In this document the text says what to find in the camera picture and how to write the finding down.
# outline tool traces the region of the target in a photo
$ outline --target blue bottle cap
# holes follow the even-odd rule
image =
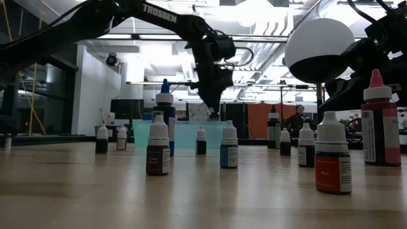
[[[170,87],[168,85],[168,80],[164,79],[163,80],[163,85],[161,86],[161,93],[170,93]]]

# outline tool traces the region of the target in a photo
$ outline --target red paint bottle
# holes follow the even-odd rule
[[[318,191],[335,195],[352,192],[352,171],[345,127],[334,111],[326,111],[318,125],[315,144],[315,185]]]
[[[392,90],[383,84],[378,69],[373,70],[370,87],[363,91],[362,133],[364,162],[379,166],[401,166],[397,106]]]

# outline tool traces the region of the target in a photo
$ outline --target blue label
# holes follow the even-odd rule
[[[239,163],[238,147],[221,147],[221,167],[237,167]]]

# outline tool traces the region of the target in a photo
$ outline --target computer monitor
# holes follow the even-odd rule
[[[144,113],[144,100],[142,99],[112,99],[110,112],[117,120],[141,120]]]

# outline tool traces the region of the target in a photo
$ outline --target black robotic arm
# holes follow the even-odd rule
[[[178,15],[141,0],[88,0],[66,22],[46,27],[27,38],[0,46],[0,89],[16,73],[59,49],[83,39],[107,34],[129,17],[135,17],[170,31],[188,42],[195,58],[199,82],[191,83],[213,115],[226,87],[233,86],[232,69],[215,64],[235,56],[232,38],[212,29],[203,18]]]

